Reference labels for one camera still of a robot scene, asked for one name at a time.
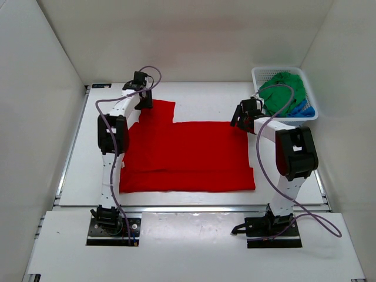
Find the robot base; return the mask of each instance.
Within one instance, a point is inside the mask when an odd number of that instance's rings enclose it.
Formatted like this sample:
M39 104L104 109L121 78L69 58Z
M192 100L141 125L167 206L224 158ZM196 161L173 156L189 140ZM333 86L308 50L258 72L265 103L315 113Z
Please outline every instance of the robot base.
M266 228L265 217L246 217L247 248L302 248L298 225L295 222L282 235L272 240L252 240L260 237L268 237L281 232L285 227L273 229L273 234Z
M129 227L131 229L130 245L128 241L128 232L124 219L122 219L122 228L116 234L100 228L94 217L90 220L88 238L86 239L87 246L124 246L124 247L138 247L141 230L141 218L128 218Z

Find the white tabletop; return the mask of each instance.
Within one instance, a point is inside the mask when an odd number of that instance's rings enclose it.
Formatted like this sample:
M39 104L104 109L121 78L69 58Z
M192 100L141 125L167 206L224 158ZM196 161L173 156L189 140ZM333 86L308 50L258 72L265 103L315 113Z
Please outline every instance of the white tabletop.
M28 273L40 282L279 281L333 282L364 278L341 214L322 213L338 239L311 218L298 219L302 248L247 249L231 236L242 213L143 213L139 247L86 246L89 209L50 211Z
M123 83L112 84L107 89L91 89L82 123L66 174L60 200L61 206L97 206L102 183L102 155L97 146L98 112L94 103L98 99L121 95ZM176 102L174 122L230 121L236 106L254 92L250 82L195 82L161 83L153 90L153 98ZM113 103L103 103L104 112ZM138 111L128 120L130 127L137 121ZM261 139L261 156L264 165L277 183L279 173L275 163L274 144ZM256 137L249 134L249 162L254 168L256 190L253 192L192 193L143 192L120 195L120 203L130 206L168 205L264 205L270 202L274 190L267 183L256 159ZM322 204L323 199L312 174L301 187L297 198L302 204Z

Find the red cloth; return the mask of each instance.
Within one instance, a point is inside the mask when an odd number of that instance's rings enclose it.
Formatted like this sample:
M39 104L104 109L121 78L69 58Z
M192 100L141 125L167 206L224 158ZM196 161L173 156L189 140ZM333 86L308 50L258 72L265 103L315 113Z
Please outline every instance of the red cloth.
M174 107L154 100L129 129L120 192L254 190L247 133L229 122L173 123Z

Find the plastic basket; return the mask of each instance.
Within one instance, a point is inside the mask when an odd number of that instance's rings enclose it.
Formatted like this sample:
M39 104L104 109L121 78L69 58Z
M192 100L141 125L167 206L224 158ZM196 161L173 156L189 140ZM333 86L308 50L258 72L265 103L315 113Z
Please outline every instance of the plastic basket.
M279 122L283 122L287 125L293 125L293 126L300 126L304 122L308 120L314 120L318 118L318 111L316 107L316 103L314 100L314 96L311 90L311 87L308 83L308 80L304 74L304 72L300 68L295 67L275 67L275 66L260 66L252 69L252 78L253 78L253 85L254 85L254 91L259 91L260 87L267 81L273 78L274 75L276 75L279 72L289 72L293 75L299 75L301 80L303 81L303 85L305 88L305 98L307 99L307 104L303 109L306 109L310 106L312 106L315 110L315 115L313 117L276 117L275 120Z

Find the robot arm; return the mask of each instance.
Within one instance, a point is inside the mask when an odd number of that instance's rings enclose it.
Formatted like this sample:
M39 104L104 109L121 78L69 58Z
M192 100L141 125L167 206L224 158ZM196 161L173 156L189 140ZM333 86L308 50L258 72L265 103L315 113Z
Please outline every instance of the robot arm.
M237 106L231 125L258 135L261 127L269 120L262 114L262 101L254 97L243 100ZM261 136L276 144L276 165L280 179L278 190L267 205L264 226L269 234L288 226L293 219L293 200L300 187L318 166L317 154L308 127L295 127L272 120L264 127Z
M133 80L127 82L121 96L126 96L135 91L148 89L151 87L148 81L148 75L143 72L135 72ZM129 147L129 134L127 126L127 118L134 109L141 110L144 108L152 108L152 92L146 90L140 92L139 95L129 96L118 101L109 113L105 115L107 122L111 126L111 130L115 136L117 145L117 158L113 177L113 192L115 197L119 196L120 171L123 167L123 157ZM102 191L100 195L99 205L96 211L91 210L92 215L96 219L99 227L105 230L118 230L120 227L119 210L111 195L110 175L113 166L115 148L110 131L105 125L101 116L98 116L98 146L102 152L103 174L102 174Z

